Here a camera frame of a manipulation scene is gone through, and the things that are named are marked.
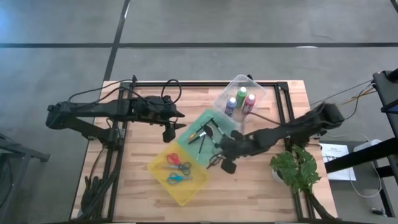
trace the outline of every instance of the yellow wire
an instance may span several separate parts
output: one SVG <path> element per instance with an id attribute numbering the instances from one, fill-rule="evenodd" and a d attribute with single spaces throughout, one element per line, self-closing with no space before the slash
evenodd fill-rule
<path id="1" fill-rule="evenodd" d="M 370 88 L 370 89 L 368 89 L 368 90 L 366 90 L 366 91 L 364 91 L 364 92 L 362 92 L 360 95 L 358 95 L 358 96 L 353 96 L 350 100 L 348 100 L 347 102 L 345 102 L 345 103 L 342 103 L 340 106 L 343 106 L 343 105 L 345 105 L 345 104 L 347 104 L 347 103 L 351 103 L 352 101 L 354 101 L 354 100 L 356 100 L 357 98 L 359 98 L 359 97 L 361 97 L 361 96 L 364 96 L 364 95 L 368 95 L 368 94 L 371 94 L 371 93 L 374 93 L 375 91 L 373 91 L 373 92 L 370 92 L 371 90 L 373 89 L 373 87 L 372 88 Z"/>

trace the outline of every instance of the black cable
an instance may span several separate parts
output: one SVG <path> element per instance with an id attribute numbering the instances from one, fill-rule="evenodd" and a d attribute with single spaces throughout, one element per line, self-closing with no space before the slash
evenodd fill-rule
<path id="1" fill-rule="evenodd" d="M 103 147 L 103 148 L 102 148 L 102 150 L 99 152 L 97 158 L 96 158 L 95 161 L 94 161 L 93 167 L 91 168 L 91 172 L 90 172 L 90 177 L 89 177 L 90 180 L 91 180 L 91 178 L 93 177 L 95 167 L 97 166 L 97 163 L 98 163 L 98 161 L 100 160 L 101 155 L 102 155 L 102 153 L 105 151 L 105 149 L 107 149 L 107 148 L 106 148 L 106 147 Z"/>
<path id="2" fill-rule="evenodd" d="M 271 123 L 280 125 L 280 123 L 278 123 L 278 122 L 276 122 L 276 121 L 273 121 L 273 120 L 271 120 L 271 119 L 269 119 L 269 118 L 266 118 L 266 117 L 264 117 L 264 116 L 261 116 L 261 115 L 259 115 L 259 114 L 256 114 L 256 113 L 253 113 L 253 112 L 249 112 L 249 114 L 253 114 L 254 116 L 257 116 L 257 117 L 259 117 L 259 118 L 262 118 L 262 119 L 264 119 L 264 120 L 266 120 L 266 121 L 269 121 L 269 122 L 271 122 Z"/>
<path id="3" fill-rule="evenodd" d="M 75 97 L 75 96 L 82 95 L 82 94 L 85 94 L 85 93 L 89 93 L 89 92 L 92 92 L 92 91 L 102 90 L 102 89 L 107 88 L 107 87 L 109 87 L 109 86 L 111 86 L 111 85 L 114 85 L 114 84 L 117 84 L 117 83 L 121 83 L 121 82 L 125 82 L 125 81 L 131 81 L 131 80 L 120 80 L 120 81 L 111 83 L 111 84 L 109 84 L 109 85 L 106 85 L 106 86 L 103 86 L 103 87 L 100 87 L 100 88 L 96 88 L 96 89 L 92 89 L 92 90 L 86 90 L 86 91 L 83 91 L 83 92 L 75 93 L 75 94 L 73 94 L 72 96 L 69 97 L 68 103 L 72 106 L 72 102 L 71 102 L 70 100 L 71 100 L 73 97 Z M 172 82 L 172 81 L 176 82 L 176 84 L 178 85 L 179 94 L 178 94 L 177 99 L 175 99 L 173 102 L 170 102 L 170 103 L 155 103 L 155 102 L 149 101 L 149 100 L 145 99 L 144 97 L 142 97 L 140 94 L 136 93 L 135 91 L 120 86 L 120 87 L 117 87 L 117 88 L 113 89 L 113 90 L 110 91 L 107 95 L 105 95 L 104 97 L 102 97 L 102 98 L 100 98 L 100 99 L 98 99 L 98 100 L 92 101 L 91 103 L 87 103 L 87 104 L 84 104 L 84 105 L 81 105 L 81 106 L 73 106 L 73 108 L 80 108 L 80 107 L 84 107 L 84 106 L 88 106 L 88 105 L 94 105 L 94 104 L 96 104 L 96 103 L 99 103 L 100 101 L 106 99 L 108 96 L 110 96 L 112 93 L 114 93 L 116 90 L 127 90 L 127 91 L 130 91 L 131 93 L 135 94 L 136 96 L 138 96 L 138 97 L 141 98 L 142 100 L 144 100 L 144 101 L 146 101 L 146 102 L 148 102 L 148 103 L 152 103 L 153 105 L 164 105 L 164 106 L 173 105 L 173 104 L 175 104 L 175 103 L 180 99 L 180 97 L 181 97 L 181 95 L 182 95 L 182 86 L 181 86 L 181 84 L 180 84 L 180 82 L 179 82 L 178 80 L 173 79 L 173 78 L 170 79 L 170 80 L 168 80 L 168 81 L 163 85 L 163 88 L 162 88 L 162 92 L 161 92 L 161 94 L 160 94 L 160 97 L 163 99 L 164 90 L 165 90 L 165 88 L 167 87 L 167 85 L 168 85 L 170 82 Z"/>
<path id="4" fill-rule="evenodd" d="M 336 93 L 336 94 L 334 94 L 334 95 L 331 95 L 331 96 L 326 97 L 325 99 L 318 100 L 318 101 L 316 101 L 316 102 L 314 102 L 314 103 L 311 103 L 311 106 L 314 105 L 314 104 L 316 104 L 316 103 L 319 103 L 319 102 L 325 101 L 325 100 L 327 100 L 327 99 L 330 99 L 330 98 L 332 98 L 332 97 L 334 97 L 334 96 L 337 96 L 337 95 L 339 95 L 339 94 L 345 93 L 345 92 L 347 92 L 347 91 L 349 91 L 349 90 L 352 90 L 353 88 L 356 88 L 356 87 L 358 87 L 358 86 L 361 86 L 361 85 L 363 85 L 363 84 L 366 84 L 366 83 L 368 83 L 368 82 L 370 82 L 370 81 L 372 81 L 372 80 L 373 80 L 373 79 L 368 80 L 368 81 L 363 82 L 363 83 L 360 83 L 360 84 L 358 84 L 358 85 L 356 85 L 356 86 L 353 86 L 353 87 L 351 87 L 351 88 L 348 88 L 348 89 L 346 89 L 346 90 L 340 91 L 340 92 L 338 92 L 338 93 Z"/>
<path id="5" fill-rule="evenodd" d="M 72 102 L 70 101 L 72 98 L 74 98 L 75 96 L 78 96 L 78 95 L 82 95 L 82 94 L 85 94 L 85 93 L 89 93 L 89 92 L 92 92 L 92 91 L 98 91 L 98 90 L 102 90 L 102 89 L 104 89 L 104 88 L 107 88 L 107 87 L 109 87 L 109 86 L 111 86 L 111 85 L 115 85 L 115 84 L 117 84 L 117 83 L 121 83 L 121 82 L 126 82 L 126 81 L 131 81 L 130 79 L 126 79 L 126 80 L 120 80 L 120 81 L 117 81 L 117 82 L 114 82 L 114 83 L 111 83 L 111 84 L 109 84 L 109 85 L 106 85 L 106 86 L 102 86 L 102 87 L 99 87 L 99 88 L 95 88 L 95 89 L 92 89 L 92 90 L 86 90 L 86 91 L 82 91 L 82 92 L 79 92 L 79 93 L 75 93 L 75 94 L 73 94 L 72 96 L 70 96 L 69 97 L 69 99 L 68 99 L 68 103 L 69 103 L 69 105 L 71 105 L 72 104 Z M 102 99 L 99 99 L 99 100 L 96 100 L 96 101 L 93 101 L 93 102 L 91 102 L 91 103 L 87 103 L 86 105 L 92 105 L 92 104 L 95 104 L 95 103 L 97 103 L 97 102 L 99 102 L 99 101 L 101 101 L 101 100 L 103 100 L 103 99 L 105 99 L 105 98 L 107 98 L 110 94 L 107 94 L 105 97 L 103 97 Z"/>
<path id="6" fill-rule="evenodd" d="M 307 145 L 319 146 L 319 147 L 321 147 L 321 150 L 323 149 L 323 147 L 320 144 L 317 144 L 317 143 L 307 143 Z"/>
<path id="7" fill-rule="evenodd" d="M 354 114 L 355 114 L 355 112 L 356 112 L 356 109 L 358 108 L 358 101 L 359 101 L 359 98 L 361 97 L 361 94 L 362 94 L 363 91 L 364 91 L 364 90 L 362 90 L 362 91 L 358 94 L 358 97 L 356 98 L 355 109 L 354 109 L 353 114 L 351 114 L 351 115 L 350 115 L 348 118 L 346 118 L 345 120 L 348 120 L 348 119 L 350 119 L 352 116 L 354 116 Z"/>
<path id="8" fill-rule="evenodd" d="M 10 195 L 11 189 L 12 189 L 13 177 L 12 177 L 11 163 L 8 158 L 7 158 L 7 165 L 8 165 L 8 172 L 9 172 L 9 176 L 10 176 L 10 187 L 8 188 L 6 196 L 3 198 L 3 200 L 0 203 L 0 209 L 6 203 L 6 200 L 7 200 L 8 196 Z"/>

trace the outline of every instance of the black stand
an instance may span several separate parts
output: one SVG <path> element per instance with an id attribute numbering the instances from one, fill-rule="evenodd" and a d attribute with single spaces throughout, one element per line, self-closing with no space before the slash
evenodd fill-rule
<path id="1" fill-rule="evenodd" d="M 11 188 L 9 192 L 6 192 L 7 193 L 7 196 L 5 196 L 7 197 L 6 201 L 4 202 L 2 208 L 0 209 L 0 223 L 4 223 L 9 209 L 12 208 L 12 204 L 17 195 L 16 193 L 22 184 L 30 159 L 38 158 L 40 159 L 41 162 L 47 162 L 49 160 L 50 154 L 44 154 L 36 150 L 29 149 L 15 142 L 7 141 L 5 138 L 2 137 L 0 137 L 0 149 L 11 152 L 11 153 L 3 153 L 1 155 L 0 164 L 5 165 L 7 162 L 9 163 L 8 160 L 12 157 L 21 160 L 19 169 L 16 171 L 17 175 L 14 178 L 12 178 L 12 182 L 10 183 Z"/>
<path id="2" fill-rule="evenodd" d="M 389 80 L 392 72 L 384 71 L 373 74 L 373 87 L 377 90 L 383 106 L 391 104 L 391 102 L 398 99 L 398 83 Z M 387 113 L 387 118 L 390 122 L 392 131 L 395 137 L 386 141 L 380 142 L 375 146 L 368 147 L 358 152 L 339 157 L 330 162 L 325 163 L 326 171 L 328 173 L 353 167 L 364 162 L 375 161 L 384 157 L 388 158 L 389 166 L 378 167 L 375 162 L 375 167 L 380 178 L 394 176 L 398 184 L 398 163 L 397 163 L 397 145 L 398 145 L 398 114 Z M 388 217 L 395 217 L 393 210 L 391 210 L 391 203 L 384 184 L 380 191 L 386 215 Z"/>

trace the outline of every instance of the paint bottle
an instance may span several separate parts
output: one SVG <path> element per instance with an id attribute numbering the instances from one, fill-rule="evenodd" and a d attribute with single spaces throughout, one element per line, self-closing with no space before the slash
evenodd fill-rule
<path id="1" fill-rule="evenodd" d="M 253 106 L 256 102 L 256 96 L 254 94 L 250 94 L 246 97 L 246 100 L 243 104 L 243 114 L 248 114 L 251 110 L 253 110 Z"/>
<path id="2" fill-rule="evenodd" d="M 234 113 L 234 109 L 236 107 L 236 99 L 235 97 L 231 97 L 231 99 L 229 99 L 226 102 L 226 107 L 225 107 L 225 114 L 227 114 L 228 116 L 231 116 Z"/>
<path id="3" fill-rule="evenodd" d="M 236 94 L 236 108 L 242 107 L 244 99 L 247 94 L 248 94 L 248 91 L 247 91 L 246 87 L 242 87 L 238 90 L 238 93 Z"/>

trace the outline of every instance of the blue bottle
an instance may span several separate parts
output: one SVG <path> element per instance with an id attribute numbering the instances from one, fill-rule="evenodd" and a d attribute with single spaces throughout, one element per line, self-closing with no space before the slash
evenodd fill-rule
<path id="1" fill-rule="evenodd" d="M 231 97 L 226 102 L 225 114 L 227 114 L 228 116 L 231 116 L 234 113 L 235 107 L 236 107 L 236 99 L 235 99 L 235 97 Z"/>

